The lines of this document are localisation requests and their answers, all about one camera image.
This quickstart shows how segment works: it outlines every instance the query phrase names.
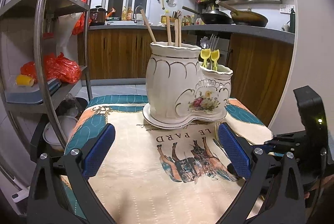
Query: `red plastic bag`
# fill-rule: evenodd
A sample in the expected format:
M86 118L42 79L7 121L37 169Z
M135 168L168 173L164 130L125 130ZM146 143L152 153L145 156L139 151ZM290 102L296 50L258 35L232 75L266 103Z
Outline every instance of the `red plastic bag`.
M79 18L79 20L76 22L72 34L73 35L77 35L79 33L82 33L84 31L84 25L85 25L85 14L86 13L82 13L81 17ZM88 19L88 26L91 24L91 18Z
M61 54L56 57L53 53L44 56L46 79L59 79L63 83L74 84L81 79L81 69L75 61L71 61ZM21 74L32 77L37 82L35 63L29 62L21 67Z

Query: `countertop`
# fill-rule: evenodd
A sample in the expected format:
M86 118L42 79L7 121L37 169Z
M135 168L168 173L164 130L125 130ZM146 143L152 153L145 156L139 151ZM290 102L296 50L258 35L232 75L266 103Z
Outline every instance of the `countertop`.
M166 30L166 27L160 27L160 26L151 26L151 28L152 30ZM92 26L89 29L101 30L101 29L147 29L147 28L144 25L104 25L104 26ZM248 35L278 40L288 44L295 43L295 34L293 33L262 28L262 27L255 27L255 26L227 25L227 24L193 25L193 26L182 27L182 31L215 31L215 32L248 34Z

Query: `tablecloth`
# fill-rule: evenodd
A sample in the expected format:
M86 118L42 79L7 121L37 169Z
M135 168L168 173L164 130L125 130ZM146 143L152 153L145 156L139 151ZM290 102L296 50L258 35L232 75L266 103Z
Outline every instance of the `tablecloth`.
M161 130L145 121L146 96L110 95L92 99L65 154L81 148L106 123L116 139L89 184L118 224L214 224L241 189L244 179L228 172L230 163L215 137L214 123L194 121L178 130ZM263 144L272 133L245 106L229 99L224 121L240 136ZM66 177L74 212L85 218ZM258 213L259 199L250 217Z

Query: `ceramic saucer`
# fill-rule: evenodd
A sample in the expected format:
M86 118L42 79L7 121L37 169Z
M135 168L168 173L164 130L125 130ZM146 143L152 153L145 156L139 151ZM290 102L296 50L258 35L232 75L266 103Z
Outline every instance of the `ceramic saucer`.
M180 128L187 126L193 120L200 120L204 122L215 122L215 121L223 120L227 114L227 111L225 108L224 110L225 112L217 114L217 116L212 117L210 119L194 114L194 115L187 117L186 120L184 120L181 123L167 124L167 123L160 122L151 116L151 113L150 113L151 107L150 107L150 104L148 103L145 105L143 109L143 115L144 115L144 118L147 120L147 122L149 122L151 125L157 128L164 129L164 130L176 130L176 129L180 129Z

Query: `black cable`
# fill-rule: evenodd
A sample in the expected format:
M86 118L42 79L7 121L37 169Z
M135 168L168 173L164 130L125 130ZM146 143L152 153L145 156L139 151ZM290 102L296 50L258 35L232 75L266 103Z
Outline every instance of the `black cable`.
M315 208L317 207L317 205L319 203L320 194L323 191L322 182L323 182L323 179L324 179L324 176L325 176L326 161L327 161L327 151L326 151L325 148L322 148L320 150L320 157L321 157L321 160L320 160L321 161L321 174L320 174L320 179L319 179L318 195L317 195L317 199L314 203L314 206L312 208L312 212L311 212L309 218L313 216L313 214L315 212Z

